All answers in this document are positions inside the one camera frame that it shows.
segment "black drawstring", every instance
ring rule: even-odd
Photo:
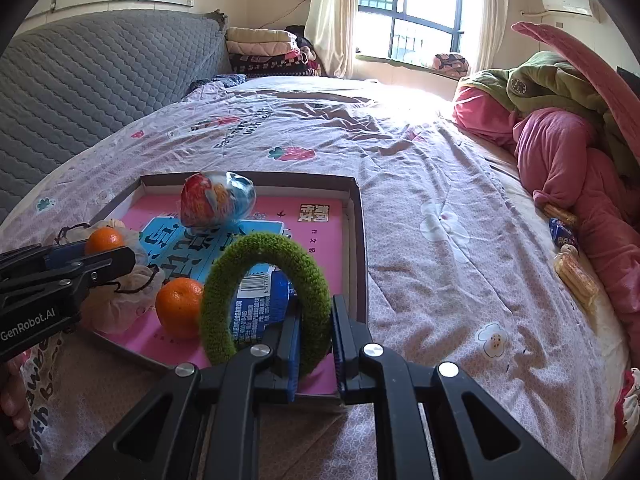
[[[62,240],[62,238],[65,238],[66,234],[72,229],[75,229],[76,227],[84,227],[85,229],[88,229],[91,226],[89,224],[85,224],[84,222],[82,222],[81,224],[76,224],[73,227],[63,227],[62,229],[60,229],[58,236],[53,238],[53,241],[56,243],[56,245],[60,245],[60,240]]]
[[[134,288],[133,290],[120,290],[120,282],[106,282],[103,283],[103,285],[115,285],[116,290],[114,290],[114,292],[117,292],[118,294],[137,294],[141,290],[144,290],[149,285],[151,285],[151,282],[154,280],[156,274],[160,271],[160,268],[156,264],[149,265],[149,269],[153,270],[153,272],[151,273],[151,277],[146,280],[146,283],[144,285],[139,286],[138,288]]]

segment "quilted headboard cover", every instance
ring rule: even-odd
[[[225,32],[219,12],[112,10],[13,38],[0,58],[0,222],[72,156],[230,73]]]

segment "silver screw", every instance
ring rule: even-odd
[[[460,369],[454,363],[440,363],[440,365],[438,366],[438,371],[440,372],[441,376],[455,377]]]
[[[369,357],[380,357],[385,352],[385,349],[378,343],[369,343],[364,345],[362,351]]]
[[[178,377],[189,377],[196,371],[196,367],[191,363],[182,363],[175,367],[175,374]]]
[[[265,357],[271,353],[271,348],[265,344],[258,343],[257,345],[253,345],[250,351],[252,356]]]

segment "orange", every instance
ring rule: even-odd
[[[176,278],[158,291],[156,314],[166,332],[180,339],[198,336],[204,288],[191,278]]]
[[[84,254],[103,253],[124,245],[124,238],[113,227],[101,227],[96,229],[84,245]]]

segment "air conditioner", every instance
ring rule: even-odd
[[[570,14],[600,22],[598,4],[593,0],[542,0],[542,4],[548,12]]]

